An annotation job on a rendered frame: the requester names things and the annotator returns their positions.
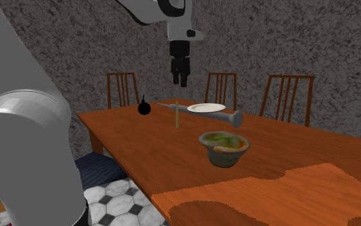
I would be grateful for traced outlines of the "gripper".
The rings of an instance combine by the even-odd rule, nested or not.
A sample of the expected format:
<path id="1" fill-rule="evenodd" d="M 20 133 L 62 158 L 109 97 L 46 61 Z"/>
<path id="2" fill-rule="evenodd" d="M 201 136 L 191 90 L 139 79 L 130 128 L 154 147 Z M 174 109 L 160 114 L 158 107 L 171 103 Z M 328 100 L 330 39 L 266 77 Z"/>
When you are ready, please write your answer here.
<path id="1" fill-rule="evenodd" d="M 172 40 L 169 42 L 171 59 L 171 73 L 173 84 L 179 84 L 179 74 L 181 77 L 181 87 L 187 86 L 187 78 L 190 74 L 190 42 L 187 40 Z"/>

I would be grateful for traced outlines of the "wooden slat-back chair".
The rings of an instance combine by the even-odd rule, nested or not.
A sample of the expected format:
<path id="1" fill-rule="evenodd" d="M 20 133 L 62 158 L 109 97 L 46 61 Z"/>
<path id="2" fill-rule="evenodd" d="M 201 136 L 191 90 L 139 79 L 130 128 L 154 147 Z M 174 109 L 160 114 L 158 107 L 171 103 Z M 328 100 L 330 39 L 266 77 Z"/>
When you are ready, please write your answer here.
<path id="1" fill-rule="evenodd" d="M 237 110 L 237 73 L 209 73 L 205 91 L 205 103 L 208 102 L 208 94 L 210 90 L 210 81 L 212 77 L 216 77 L 215 81 L 215 101 L 222 105 L 226 104 L 226 91 L 228 78 L 233 78 L 233 110 Z"/>
<path id="2" fill-rule="evenodd" d="M 128 77 L 131 77 L 131 79 L 133 81 L 133 89 L 135 91 L 135 99 L 136 99 L 136 103 L 138 105 L 140 103 L 140 100 L 139 100 L 139 92 L 137 89 L 135 73 L 107 73 L 106 74 L 106 84 L 107 84 L 108 109 L 110 109 L 112 107 L 111 86 L 110 86 L 110 78 L 112 76 L 114 76 L 116 79 L 117 91 L 118 91 L 118 97 L 119 97 L 119 106 L 120 107 L 130 106 Z"/>
<path id="3" fill-rule="evenodd" d="M 280 78 L 280 88 L 278 93 L 278 102 L 275 114 L 275 120 L 285 121 L 286 108 L 289 108 L 287 115 L 287 122 L 290 123 L 294 101 L 296 98 L 296 92 L 298 83 L 300 80 L 308 80 L 308 90 L 307 90 L 307 99 L 306 99 L 306 111 L 305 111 L 305 121 L 304 125 L 310 126 L 310 115 L 312 108 L 312 96 L 313 96 L 313 84 L 314 84 L 314 75 L 301 75 L 301 74 L 270 74 L 268 76 L 267 85 L 265 87 L 264 97 L 260 107 L 259 116 L 263 116 L 265 105 L 267 103 L 267 98 L 269 95 L 269 89 L 271 87 L 271 82 L 274 78 Z"/>

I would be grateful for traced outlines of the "white plate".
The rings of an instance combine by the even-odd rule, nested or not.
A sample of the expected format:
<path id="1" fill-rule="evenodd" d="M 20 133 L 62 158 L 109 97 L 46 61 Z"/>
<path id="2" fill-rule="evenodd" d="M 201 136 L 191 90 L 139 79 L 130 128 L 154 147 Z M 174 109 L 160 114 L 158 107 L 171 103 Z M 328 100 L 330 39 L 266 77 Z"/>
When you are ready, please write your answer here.
<path id="1" fill-rule="evenodd" d="M 225 105 L 218 103 L 199 103 L 187 107 L 187 110 L 195 113 L 213 113 L 220 112 L 226 108 Z"/>

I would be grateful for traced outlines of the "black round ball with stem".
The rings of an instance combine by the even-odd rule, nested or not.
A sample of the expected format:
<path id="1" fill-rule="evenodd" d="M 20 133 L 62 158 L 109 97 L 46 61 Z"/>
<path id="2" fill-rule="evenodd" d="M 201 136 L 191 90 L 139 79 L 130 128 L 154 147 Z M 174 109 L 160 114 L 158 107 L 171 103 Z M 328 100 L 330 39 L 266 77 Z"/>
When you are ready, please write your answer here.
<path id="1" fill-rule="evenodd" d="M 138 105 L 139 114 L 145 116 L 151 112 L 151 106 L 144 100 L 144 96 L 142 97 L 141 103 Z"/>

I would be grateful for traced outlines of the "wooden dining table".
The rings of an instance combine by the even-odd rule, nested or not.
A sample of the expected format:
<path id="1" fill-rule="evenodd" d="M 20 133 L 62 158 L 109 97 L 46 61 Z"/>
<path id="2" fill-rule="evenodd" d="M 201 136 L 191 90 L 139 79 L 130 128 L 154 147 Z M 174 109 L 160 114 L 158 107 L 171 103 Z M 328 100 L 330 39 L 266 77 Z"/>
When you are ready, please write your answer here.
<path id="1" fill-rule="evenodd" d="M 359 138 L 250 114 L 234 128 L 179 113 L 176 128 L 161 105 L 80 119 L 172 226 L 361 226 Z M 198 140 L 215 130 L 250 142 L 230 168 L 213 166 Z"/>

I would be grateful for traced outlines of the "grey bowl with green-orange inside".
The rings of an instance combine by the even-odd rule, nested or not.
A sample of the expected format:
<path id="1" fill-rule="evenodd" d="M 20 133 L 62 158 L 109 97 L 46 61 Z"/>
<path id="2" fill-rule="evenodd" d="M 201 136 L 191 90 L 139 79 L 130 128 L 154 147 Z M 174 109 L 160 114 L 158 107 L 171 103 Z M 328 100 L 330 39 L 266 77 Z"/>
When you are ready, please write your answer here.
<path id="1" fill-rule="evenodd" d="M 202 134 L 199 142 L 207 149 L 210 163 L 220 168 L 234 166 L 250 147 L 244 137 L 224 131 Z"/>

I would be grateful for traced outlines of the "dark blue striped rug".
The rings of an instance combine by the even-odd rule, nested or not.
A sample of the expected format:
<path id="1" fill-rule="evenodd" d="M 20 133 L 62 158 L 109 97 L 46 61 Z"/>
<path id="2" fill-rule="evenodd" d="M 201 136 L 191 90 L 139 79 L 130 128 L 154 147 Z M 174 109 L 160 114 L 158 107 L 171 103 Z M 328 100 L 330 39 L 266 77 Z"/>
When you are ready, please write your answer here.
<path id="1" fill-rule="evenodd" d="M 83 190 L 127 178 L 126 172 L 113 158 L 96 152 L 75 160 Z"/>

